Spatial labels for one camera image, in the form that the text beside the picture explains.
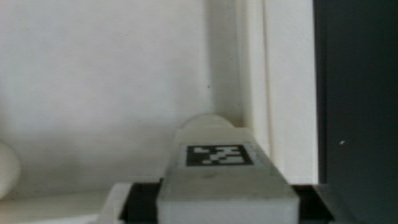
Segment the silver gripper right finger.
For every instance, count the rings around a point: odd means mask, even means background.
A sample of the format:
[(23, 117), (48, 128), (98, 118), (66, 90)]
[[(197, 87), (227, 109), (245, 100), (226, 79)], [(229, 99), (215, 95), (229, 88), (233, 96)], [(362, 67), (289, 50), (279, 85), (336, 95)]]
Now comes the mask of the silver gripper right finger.
[(298, 224), (334, 224), (336, 200), (325, 185), (293, 185), (298, 195)]

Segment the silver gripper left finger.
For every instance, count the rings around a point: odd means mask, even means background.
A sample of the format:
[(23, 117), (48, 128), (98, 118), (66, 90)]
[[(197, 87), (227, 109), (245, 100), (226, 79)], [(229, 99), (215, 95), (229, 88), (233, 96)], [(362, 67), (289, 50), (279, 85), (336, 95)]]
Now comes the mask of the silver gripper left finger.
[(160, 182), (117, 183), (110, 189), (96, 224), (158, 224)]

